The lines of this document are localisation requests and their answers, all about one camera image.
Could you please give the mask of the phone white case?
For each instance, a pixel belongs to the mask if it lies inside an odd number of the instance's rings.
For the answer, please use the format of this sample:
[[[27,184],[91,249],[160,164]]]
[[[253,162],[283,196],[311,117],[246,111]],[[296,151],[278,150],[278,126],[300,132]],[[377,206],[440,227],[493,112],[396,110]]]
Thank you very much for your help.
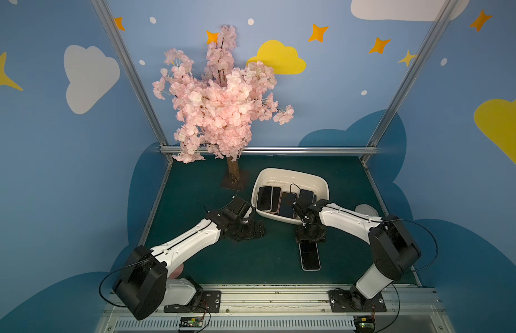
[[[303,271],[319,271],[321,269],[317,244],[302,241],[299,244],[299,254]]]

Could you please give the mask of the phone light pink case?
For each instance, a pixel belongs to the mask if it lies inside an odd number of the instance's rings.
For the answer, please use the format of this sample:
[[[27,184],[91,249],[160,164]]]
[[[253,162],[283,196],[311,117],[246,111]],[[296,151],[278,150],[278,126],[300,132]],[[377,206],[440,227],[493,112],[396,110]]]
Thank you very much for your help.
[[[297,194],[292,192],[282,192],[280,196],[278,215],[288,219],[293,219],[295,216],[293,204],[296,200]]]

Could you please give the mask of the white plastic storage box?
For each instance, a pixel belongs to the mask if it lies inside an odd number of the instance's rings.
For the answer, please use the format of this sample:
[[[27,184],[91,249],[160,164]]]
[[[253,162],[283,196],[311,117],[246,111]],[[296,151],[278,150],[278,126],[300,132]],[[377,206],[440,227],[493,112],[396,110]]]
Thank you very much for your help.
[[[316,195],[317,200],[330,199],[328,183],[325,179],[319,176],[286,169],[266,168],[257,176],[252,190],[251,204],[256,208],[256,212],[266,219],[293,225],[302,225],[300,219],[289,219],[287,217],[274,215],[273,213],[257,209],[260,187],[279,187],[281,191],[292,190],[298,195],[299,190],[296,189],[295,186],[291,187],[291,184],[296,184],[303,190],[312,191]]]

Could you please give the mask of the phone beige case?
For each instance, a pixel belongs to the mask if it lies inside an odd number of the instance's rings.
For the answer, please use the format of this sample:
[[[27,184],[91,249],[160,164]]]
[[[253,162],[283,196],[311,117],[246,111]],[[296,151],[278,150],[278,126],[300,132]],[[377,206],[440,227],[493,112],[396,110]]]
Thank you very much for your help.
[[[310,190],[299,190],[298,204],[301,206],[307,206],[315,202],[316,196],[313,191]]]

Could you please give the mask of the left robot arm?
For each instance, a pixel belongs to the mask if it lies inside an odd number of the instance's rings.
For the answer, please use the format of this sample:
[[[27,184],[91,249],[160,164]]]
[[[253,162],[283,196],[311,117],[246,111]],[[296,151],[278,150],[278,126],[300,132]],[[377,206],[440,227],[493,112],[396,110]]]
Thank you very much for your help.
[[[112,291],[139,321],[161,306],[192,303],[196,308],[195,295],[200,286],[187,277],[171,279],[170,274],[222,238],[243,241],[265,235],[263,222],[254,220],[251,208],[244,209],[242,216],[229,210],[210,212],[198,225],[162,245],[135,248],[118,270]]]

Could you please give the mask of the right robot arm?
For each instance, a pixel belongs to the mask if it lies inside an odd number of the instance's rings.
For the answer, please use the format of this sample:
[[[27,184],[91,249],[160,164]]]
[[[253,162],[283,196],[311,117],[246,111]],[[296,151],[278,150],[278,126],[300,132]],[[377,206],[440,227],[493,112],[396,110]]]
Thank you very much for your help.
[[[292,205],[302,226],[297,229],[297,242],[319,242],[326,228],[336,228],[370,245],[373,264],[349,290],[350,300],[362,308],[392,282],[400,280],[421,257],[421,249],[396,216],[369,216],[341,208],[321,199],[316,203]]]

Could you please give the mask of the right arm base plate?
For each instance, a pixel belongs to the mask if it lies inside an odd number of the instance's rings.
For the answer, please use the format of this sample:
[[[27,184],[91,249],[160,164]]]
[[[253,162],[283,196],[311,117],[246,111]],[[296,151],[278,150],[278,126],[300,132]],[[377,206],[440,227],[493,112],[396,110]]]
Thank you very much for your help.
[[[352,293],[340,288],[328,291],[329,304],[333,313],[379,313],[387,312],[381,293],[372,299],[364,298],[359,293]]]

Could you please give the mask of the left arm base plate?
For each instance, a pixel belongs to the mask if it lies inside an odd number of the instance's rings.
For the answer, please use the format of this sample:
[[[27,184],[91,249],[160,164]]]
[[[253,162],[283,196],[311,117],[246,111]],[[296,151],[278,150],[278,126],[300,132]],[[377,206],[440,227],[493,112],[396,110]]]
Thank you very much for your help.
[[[217,290],[197,291],[186,305],[167,305],[164,313],[198,313],[207,309],[210,313],[219,313],[222,292]]]

